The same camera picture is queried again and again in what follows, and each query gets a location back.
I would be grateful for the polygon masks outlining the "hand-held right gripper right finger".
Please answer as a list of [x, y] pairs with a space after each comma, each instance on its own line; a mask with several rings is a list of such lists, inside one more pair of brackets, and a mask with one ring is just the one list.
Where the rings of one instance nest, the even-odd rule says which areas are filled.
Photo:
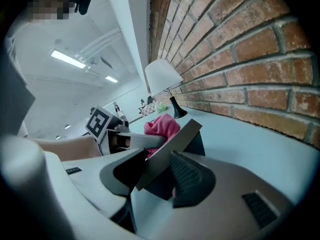
[[163, 200], [138, 194], [138, 234], [148, 240], [261, 240], [293, 204], [251, 171], [186, 152], [172, 152], [173, 180]]

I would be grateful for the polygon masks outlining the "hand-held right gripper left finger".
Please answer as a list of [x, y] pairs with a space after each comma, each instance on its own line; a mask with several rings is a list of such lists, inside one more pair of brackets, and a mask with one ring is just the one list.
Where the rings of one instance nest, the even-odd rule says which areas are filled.
[[137, 228], [131, 202], [147, 151], [62, 162], [46, 152], [51, 188], [75, 235], [133, 235]]

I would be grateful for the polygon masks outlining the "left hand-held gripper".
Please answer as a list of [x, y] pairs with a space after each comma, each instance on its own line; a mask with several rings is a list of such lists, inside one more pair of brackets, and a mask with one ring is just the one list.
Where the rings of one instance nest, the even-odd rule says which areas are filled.
[[103, 156], [125, 151], [128, 147], [158, 149], [166, 142], [166, 139], [159, 135], [130, 133], [129, 146], [127, 138], [120, 136], [120, 133], [130, 131], [129, 122], [118, 118], [100, 106], [91, 108], [85, 129], [94, 138]]

